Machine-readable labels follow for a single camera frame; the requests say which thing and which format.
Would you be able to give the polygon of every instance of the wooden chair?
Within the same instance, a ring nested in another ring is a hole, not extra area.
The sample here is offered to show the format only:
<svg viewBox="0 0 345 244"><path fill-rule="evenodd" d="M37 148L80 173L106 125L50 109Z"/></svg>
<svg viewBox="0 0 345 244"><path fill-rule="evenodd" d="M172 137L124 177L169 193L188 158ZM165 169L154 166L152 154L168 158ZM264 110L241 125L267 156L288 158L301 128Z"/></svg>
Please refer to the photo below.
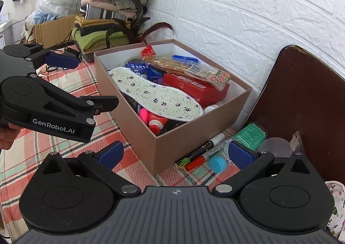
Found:
<svg viewBox="0 0 345 244"><path fill-rule="evenodd" d="M345 80L317 57L283 48L246 124L253 121L269 138L290 141L299 131L320 175L345 183Z"/></svg>

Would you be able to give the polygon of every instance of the floral fabric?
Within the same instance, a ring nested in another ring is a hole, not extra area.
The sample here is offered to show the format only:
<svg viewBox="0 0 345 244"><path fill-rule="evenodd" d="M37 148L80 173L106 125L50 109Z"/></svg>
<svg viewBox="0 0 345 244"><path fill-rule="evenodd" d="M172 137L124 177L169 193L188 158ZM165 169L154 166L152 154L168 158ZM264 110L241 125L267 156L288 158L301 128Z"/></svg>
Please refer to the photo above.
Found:
<svg viewBox="0 0 345 244"><path fill-rule="evenodd" d="M112 69L109 76L122 93L132 97L155 115L178 121L191 121L204 113L199 103L185 92L155 84L128 68Z"/></svg>
<svg viewBox="0 0 345 244"><path fill-rule="evenodd" d="M338 238L345 221L345 187L337 181L326 182L326 185L334 198L334 210L327 227L335 238Z"/></svg>

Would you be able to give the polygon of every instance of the open box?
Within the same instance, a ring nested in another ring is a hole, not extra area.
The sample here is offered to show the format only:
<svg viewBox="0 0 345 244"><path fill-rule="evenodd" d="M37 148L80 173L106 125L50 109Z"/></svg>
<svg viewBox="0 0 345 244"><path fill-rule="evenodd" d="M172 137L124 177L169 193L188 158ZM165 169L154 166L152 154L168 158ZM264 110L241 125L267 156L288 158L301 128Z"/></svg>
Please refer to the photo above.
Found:
<svg viewBox="0 0 345 244"><path fill-rule="evenodd" d="M229 72L210 58L179 41L168 39L148 44L152 45L157 55L176 54L197 57L213 67ZM139 57L145 47L144 43L140 43L101 50L95 52L94 60L101 95L119 98L119 105L112 114L136 154L149 172L155 175L230 127L247 101L251 86L229 72L232 79L227 96L223 100L225 104L157 137L140 120L107 73L113 68L123 66L128 58Z"/></svg>

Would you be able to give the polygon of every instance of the blue bottle cap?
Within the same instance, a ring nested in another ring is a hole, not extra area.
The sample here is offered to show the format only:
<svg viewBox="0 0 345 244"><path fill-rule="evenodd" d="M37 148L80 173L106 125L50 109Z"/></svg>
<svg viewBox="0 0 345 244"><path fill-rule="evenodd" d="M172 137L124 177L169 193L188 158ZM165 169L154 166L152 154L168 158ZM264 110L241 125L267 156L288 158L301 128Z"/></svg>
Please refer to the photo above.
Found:
<svg viewBox="0 0 345 244"><path fill-rule="evenodd" d="M213 172L220 174L222 173L228 164L226 163L225 159L221 156L214 156L209 161L210 168Z"/></svg>

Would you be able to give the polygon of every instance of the plaid tablecloth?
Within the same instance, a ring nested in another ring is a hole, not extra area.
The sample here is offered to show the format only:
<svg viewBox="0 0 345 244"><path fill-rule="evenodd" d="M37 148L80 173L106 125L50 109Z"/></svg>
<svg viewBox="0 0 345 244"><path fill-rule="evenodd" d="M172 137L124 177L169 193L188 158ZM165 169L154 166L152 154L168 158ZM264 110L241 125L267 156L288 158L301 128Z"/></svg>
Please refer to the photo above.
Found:
<svg viewBox="0 0 345 244"><path fill-rule="evenodd" d="M46 80L76 97L99 95L94 64L82 62L75 70L44 72L43 74L47 77ZM212 189L216 184L239 171L233 165L228 167L222 174L216 175L209 169L206 162L190 173L185 170L177 170L174 166L171 166L162 173L153 176L127 142L110 113L95 116L95 120L97 125L91 142L88 144L23 129L13 147L8 151L3 150L1 152L0 201L2 217L12 240L27 231L18 207L20 195L42 160L51 151L58 151L63 157L76 157L85 150L97 152L110 143L119 140L125 146L125 154L123 160L113 171L138 185L142 190L147 185L208 185ZM227 137L234 133L235 130L233 129L225 131Z"/></svg>

